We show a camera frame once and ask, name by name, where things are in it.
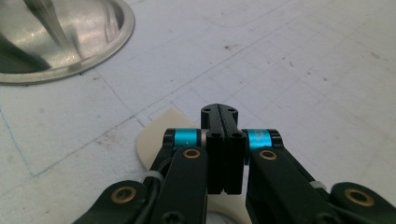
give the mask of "beige object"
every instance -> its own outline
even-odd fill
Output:
[[[148,170],[163,144],[163,134],[168,128],[193,128],[194,124],[175,108],[170,108],[155,119],[137,137],[139,159]],[[222,213],[238,223],[251,223],[242,195],[208,195],[207,210]]]

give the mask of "black plastic part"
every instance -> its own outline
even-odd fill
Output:
[[[249,137],[248,137],[248,129],[242,129],[241,130],[246,136],[247,136],[247,141],[245,142],[245,150],[244,150],[244,164],[248,165],[250,161],[250,142],[249,142]]]
[[[126,203],[115,203],[111,197],[115,190],[124,187],[135,189],[134,197]],[[116,183],[100,195],[98,200],[74,224],[128,224],[134,223],[146,201],[146,187],[135,181],[127,180]]]
[[[354,183],[339,183],[332,187],[330,203],[378,224],[396,223],[396,208],[374,191]],[[347,223],[358,223],[344,216]]]
[[[183,153],[188,149],[198,150],[199,157],[186,158]],[[154,207],[151,224],[172,223],[165,220],[205,223],[207,159],[207,153],[199,147],[181,148],[175,153]]]
[[[263,158],[267,150],[274,160]],[[263,147],[251,153],[247,183],[247,211],[253,223],[315,223],[319,214],[339,216],[287,159],[285,148]]]
[[[271,141],[272,141],[273,147],[284,147],[282,136],[280,136],[280,133],[277,130],[267,129],[267,131],[271,135]]]
[[[208,129],[209,194],[242,192],[247,136],[238,130],[237,123],[238,111],[230,106],[208,105],[201,110],[201,129]]]
[[[172,157],[173,148],[175,144],[175,131],[176,129],[167,129],[163,134],[163,146],[155,157],[150,170],[158,170],[160,165]]]

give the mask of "white cable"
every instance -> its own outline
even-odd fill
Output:
[[[142,182],[145,180],[146,177],[154,177],[160,180],[160,182],[163,182],[163,175],[158,172],[158,171],[147,171],[142,175]]]
[[[315,181],[311,181],[311,182],[309,182],[309,183],[311,184],[312,188],[314,188],[314,189],[324,189],[324,190],[327,190],[326,186],[325,186],[322,182],[320,182],[320,181],[315,180]]]

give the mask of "floor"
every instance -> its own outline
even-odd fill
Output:
[[[71,223],[109,185],[139,179],[139,132],[174,106],[239,110],[274,128],[328,189],[396,204],[396,1],[127,0],[136,24],[81,76],[0,86],[1,223]],[[208,223],[231,222],[210,216]]]

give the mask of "stainless steel bowl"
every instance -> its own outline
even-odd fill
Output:
[[[117,52],[133,29],[121,0],[0,0],[0,83],[80,74]]]

